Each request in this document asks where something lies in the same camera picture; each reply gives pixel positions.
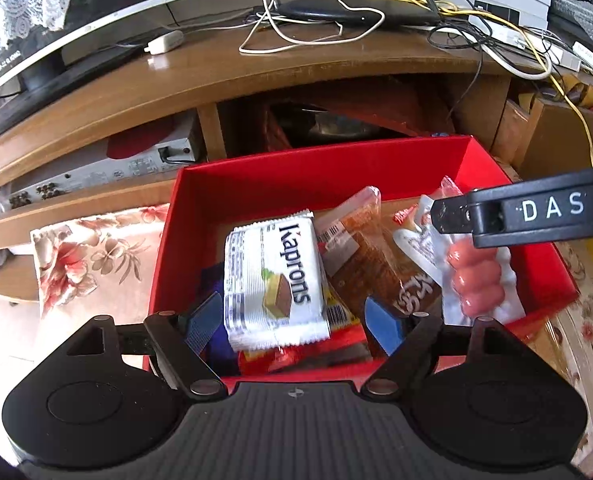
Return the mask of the white Kaprons wafer packet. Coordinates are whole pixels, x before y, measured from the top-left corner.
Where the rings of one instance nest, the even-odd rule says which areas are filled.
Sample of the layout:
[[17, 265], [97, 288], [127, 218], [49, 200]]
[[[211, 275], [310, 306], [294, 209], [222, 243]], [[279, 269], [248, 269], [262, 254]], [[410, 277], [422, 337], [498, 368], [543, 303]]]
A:
[[330, 337], [325, 272], [313, 213], [237, 226], [226, 237], [223, 318], [236, 351], [311, 344]]

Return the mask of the purple snack bag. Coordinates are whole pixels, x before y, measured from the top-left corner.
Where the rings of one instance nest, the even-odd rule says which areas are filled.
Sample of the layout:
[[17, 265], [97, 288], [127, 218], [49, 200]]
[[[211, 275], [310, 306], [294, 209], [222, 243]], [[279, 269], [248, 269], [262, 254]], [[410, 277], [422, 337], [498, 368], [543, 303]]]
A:
[[[219, 262], [201, 272], [200, 292], [224, 293], [224, 263]], [[239, 376], [238, 354], [229, 344], [224, 323], [220, 323], [204, 349], [205, 362], [222, 377]]]

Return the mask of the pink sausages packet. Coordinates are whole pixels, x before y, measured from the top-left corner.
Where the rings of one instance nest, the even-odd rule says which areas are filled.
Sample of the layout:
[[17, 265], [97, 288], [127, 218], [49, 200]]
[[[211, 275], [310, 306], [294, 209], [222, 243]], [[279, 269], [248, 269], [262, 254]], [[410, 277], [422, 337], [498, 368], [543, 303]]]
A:
[[420, 247], [432, 264], [433, 278], [441, 285], [444, 322], [470, 326], [479, 316], [489, 316], [502, 324], [524, 318], [510, 249], [479, 249], [470, 234], [441, 234], [432, 226], [431, 208], [435, 200], [460, 194], [453, 180], [445, 177], [434, 193], [420, 198], [415, 213]]

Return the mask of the brown cardboard box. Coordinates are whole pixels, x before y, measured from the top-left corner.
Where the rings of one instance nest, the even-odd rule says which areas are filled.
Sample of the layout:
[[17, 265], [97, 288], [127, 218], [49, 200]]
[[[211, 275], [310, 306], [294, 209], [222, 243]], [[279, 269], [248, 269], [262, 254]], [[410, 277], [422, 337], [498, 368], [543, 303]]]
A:
[[588, 169], [593, 162], [593, 111], [576, 115], [563, 103], [537, 99], [527, 112], [511, 100], [496, 112], [490, 154], [512, 181]]

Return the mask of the brown cake clear packet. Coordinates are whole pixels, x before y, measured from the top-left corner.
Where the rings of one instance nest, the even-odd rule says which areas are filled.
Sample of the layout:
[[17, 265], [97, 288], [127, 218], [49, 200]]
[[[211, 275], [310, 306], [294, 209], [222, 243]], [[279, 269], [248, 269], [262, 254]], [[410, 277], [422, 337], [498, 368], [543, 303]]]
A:
[[394, 243], [382, 222], [381, 193], [366, 186], [313, 222], [328, 282], [345, 307], [365, 317], [374, 296], [403, 314], [430, 312], [441, 287]]

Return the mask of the red cardboard box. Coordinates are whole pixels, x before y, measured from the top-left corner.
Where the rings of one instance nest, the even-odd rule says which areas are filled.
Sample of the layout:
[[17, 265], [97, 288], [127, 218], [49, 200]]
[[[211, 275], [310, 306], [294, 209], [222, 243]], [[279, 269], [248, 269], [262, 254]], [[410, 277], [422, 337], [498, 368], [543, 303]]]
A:
[[[150, 313], [182, 312], [196, 302], [202, 271], [223, 260], [225, 237], [234, 226], [303, 209], [333, 209], [368, 185], [378, 188], [385, 202], [406, 200], [434, 192], [446, 176], [462, 192], [510, 183], [505, 171], [472, 136], [336, 144], [182, 169], [161, 238]], [[523, 338], [573, 304], [579, 292], [554, 244], [510, 250], [526, 316], [507, 327]], [[230, 391], [241, 381], [354, 380], [360, 388], [382, 362], [223, 377], [223, 382]]]

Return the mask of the silver set-top box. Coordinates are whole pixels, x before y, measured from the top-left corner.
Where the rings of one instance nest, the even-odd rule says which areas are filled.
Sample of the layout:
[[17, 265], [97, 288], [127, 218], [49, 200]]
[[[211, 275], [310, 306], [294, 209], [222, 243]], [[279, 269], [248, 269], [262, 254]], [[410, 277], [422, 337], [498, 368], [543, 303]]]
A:
[[0, 188], [7, 210], [124, 179], [166, 174], [200, 162], [204, 143], [195, 110], [113, 134], [61, 156]]

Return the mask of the black router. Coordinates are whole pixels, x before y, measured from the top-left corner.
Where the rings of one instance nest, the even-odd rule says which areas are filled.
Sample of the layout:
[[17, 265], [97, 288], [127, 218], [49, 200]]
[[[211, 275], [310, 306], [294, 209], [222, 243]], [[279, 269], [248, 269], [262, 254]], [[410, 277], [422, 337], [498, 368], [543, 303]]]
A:
[[439, 17], [415, 4], [394, 0], [293, 0], [281, 3], [278, 12], [293, 20], [339, 22], [348, 26], [370, 27], [381, 16], [382, 26], [436, 25]]

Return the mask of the white power adapter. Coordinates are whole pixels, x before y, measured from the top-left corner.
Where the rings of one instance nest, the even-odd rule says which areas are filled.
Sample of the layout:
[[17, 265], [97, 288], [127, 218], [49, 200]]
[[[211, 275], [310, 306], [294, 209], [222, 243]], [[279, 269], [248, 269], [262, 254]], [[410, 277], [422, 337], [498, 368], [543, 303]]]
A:
[[173, 30], [149, 41], [144, 52], [150, 55], [160, 55], [173, 51], [185, 42], [185, 34], [180, 30]]

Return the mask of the television screen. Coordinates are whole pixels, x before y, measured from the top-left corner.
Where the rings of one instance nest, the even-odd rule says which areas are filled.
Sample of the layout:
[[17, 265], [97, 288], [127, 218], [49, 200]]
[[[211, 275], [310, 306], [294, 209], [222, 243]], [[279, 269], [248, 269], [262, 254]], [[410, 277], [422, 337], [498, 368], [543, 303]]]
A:
[[218, 24], [254, 1], [0, 0], [0, 136], [154, 36]]

